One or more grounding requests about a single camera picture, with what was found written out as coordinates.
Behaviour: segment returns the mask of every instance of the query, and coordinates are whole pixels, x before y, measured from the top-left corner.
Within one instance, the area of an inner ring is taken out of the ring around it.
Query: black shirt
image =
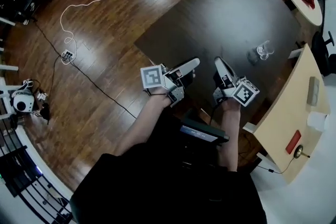
[[[249,174],[204,163],[182,165],[177,149],[169,146],[146,143],[119,157],[103,154],[71,198],[78,223],[202,216],[225,223],[267,222]]]

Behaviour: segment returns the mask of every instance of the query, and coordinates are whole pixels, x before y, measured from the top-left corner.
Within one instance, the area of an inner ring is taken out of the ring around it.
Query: black chair
[[[329,39],[324,41],[323,35],[316,32],[312,39],[311,52],[314,55],[315,61],[322,75],[327,76],[331,73],[336,73],[336,54],[329,56],[327,44],[332,43],[335,46],[334,40],[330,31],[328,31]]]

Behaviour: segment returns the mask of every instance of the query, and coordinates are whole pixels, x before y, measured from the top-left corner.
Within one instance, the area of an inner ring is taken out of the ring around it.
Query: white cable
[[[63,11],[63,13],[62,13],[62,15],[61,15],[61,17],[60,17],[60,19],[59,19],[59,22],[60,22],[60,24],[61,24],[62,30],[63,30],[64,32],[69,33],[69,34],[71,35],[70,37],[66,37],[66,38],[65,38],[64,43],[65,43],[65,44],[69,44],[69,43],[71,43],[72,41],[75,42],[75,56],[72,57],[72,59],[71,59],[69,62],[65,63],[65,62],[63,61],[63,54],[64,54],[64,52],[63,52],[62,55],[61,55],[61,61],[62,61],[62,63],[63,63],[64,65],[68,65],[68,64],[70,64],[70,63],[73,62],[73,61],[75,60],[75,58],[77,57],[77,41],[74,39],[75,36],[74,36],[73,32],[71,32],[71,31],[69,31],[69,30],[65,30],[64,27],[63,27],[63,24],[62,24],[62,17],[63,17],[63,15],[64,15],[64,13],[65,13],[65,12],[68,10],[68,8],[70,8],[70,7],[81,7],[81,6],[87,7],[87,6],[90,6],[92,3],[99,2],[99,1],[101,1],[101,0],[94,0],[94,1],[90,2],[89,4],[70,5],[70,6],[68,6],[68,7]]]

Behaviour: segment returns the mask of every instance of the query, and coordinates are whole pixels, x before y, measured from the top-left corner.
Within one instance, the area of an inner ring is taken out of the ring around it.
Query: chair leg
[[[0,65],[0,69],[3,69],[3,70],[12,70],[12,71],[17,71],[17,70],[19,70],[18,67],[15,67],[15,66],[7,66],[7,65]]]
[[[11,115],[11,113],[7,113],[7,114],[0,115],[0,120],[7,119],[7,118],[10,117],[10,115]]]
[[[5,18],[3,18],[3,17],[0,17],[0,22],[3,22],[3,23],[6,23],[6,24],[15,26],[15,22],[12,22],[12,21],[10,21],[10,20],[7,20],[7,19],[5,19]]]
[[[274,169],[279,170],[279,167],[274,163],[269,155],[263,156],[263,154],[258,152],[257,157],[259,157],[262,161],[266,162],[268,165],[272,166]]]
[[[336,54],[331,54],[328,60],[330,72],[336,74]]]
[[[298,58],[300,56],[300,54],[302,53],[302,51],[303,51],[303,49],[292,50],[292,52],[288,56],[288,59]]]
[[[248,122],[245,124],[245,126],[243,127],[243,129],[245,131],[248,131],[251,134],[254,134],[254,132],[257,130],[257,126],[255,126],[254,124]]]
[[[292,11],[294,9],[296,9],[296,6],[294,5],[294,3],[292,2],[292,0],[286,0],[285,4],[287,5],[287,7]]]

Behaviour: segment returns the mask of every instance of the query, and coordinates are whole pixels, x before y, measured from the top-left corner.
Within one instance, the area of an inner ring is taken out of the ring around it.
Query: screen
[[[180,128],[180,131],[185,133],[185,134],[192,135],[194,137],[203,139],[203,140],[208,141],[208,142],[212,142],[212,141],[215,141],[217,139],[217,137],[215,137],[215,136],[200,132],[198,130],[192,129],[192,128],[184,126],[184,125],[182,125],[182,127]]]

